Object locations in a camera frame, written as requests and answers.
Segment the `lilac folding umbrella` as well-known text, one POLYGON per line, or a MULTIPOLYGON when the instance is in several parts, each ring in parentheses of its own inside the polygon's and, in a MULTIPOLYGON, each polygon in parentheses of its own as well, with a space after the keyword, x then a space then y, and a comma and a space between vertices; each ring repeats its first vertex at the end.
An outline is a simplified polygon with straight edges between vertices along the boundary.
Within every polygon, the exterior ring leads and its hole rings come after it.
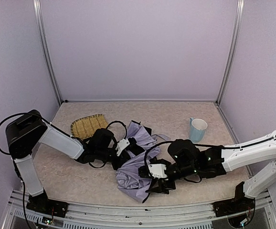
POLYGON ((138 175, 138 169, 144 166, 145 152, 157 144, 157 137, 165 141, 170 140, 166 135, 152 134, 151 129, 135 121, 131 121, 127 128, 127 139, 133 138, 134 145, 126 149, 130 159, 116 171, 117 188, 139 203, 147 200, 151 179, 141 178, 138 175))

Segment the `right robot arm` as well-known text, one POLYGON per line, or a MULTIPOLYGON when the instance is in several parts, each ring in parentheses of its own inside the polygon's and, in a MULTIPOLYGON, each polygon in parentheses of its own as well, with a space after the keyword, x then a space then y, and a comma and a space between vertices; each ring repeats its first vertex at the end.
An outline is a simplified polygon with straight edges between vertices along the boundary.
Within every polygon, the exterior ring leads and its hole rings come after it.
POLYGON ((152 180, 148 193, 168 194, 176 188, 176 180, 190 175, 209 179, 269 160, 269 164, 255 176, 236 186, 233 198, 214 202, 215 215, 222 217, 252 209, 255 198, 276 182, 276 130, 233 146, 206 145, 204 151, 200 151, 199 144, 189 139, 168 141, 168 144, 168 153, 175 161, 173 164, 164 159, 153 159, 138 169, 140 177, 152 180))

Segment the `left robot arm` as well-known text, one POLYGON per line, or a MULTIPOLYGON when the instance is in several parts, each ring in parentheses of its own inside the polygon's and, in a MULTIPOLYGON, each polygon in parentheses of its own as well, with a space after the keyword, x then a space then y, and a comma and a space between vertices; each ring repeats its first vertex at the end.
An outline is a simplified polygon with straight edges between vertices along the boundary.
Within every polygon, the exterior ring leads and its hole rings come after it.
POLYGON ((0 128, 3 124, 6 124, 8 150, 0 147, 0 152, 11 157, 23 189, 29 194, 25 205, 28 210, 64 217, 68 208, 67 202, 48 197, 34 165, 38 150, 48 148, 90 166, 100 161, 104 166, 110 164, 114 170, 130 159, 127 148, 131 141, 126 137, 116 139, 108 127, 101 127, 91 136, 81 139, 56 127, 37 110, 10 115, 0 122, 0 128))

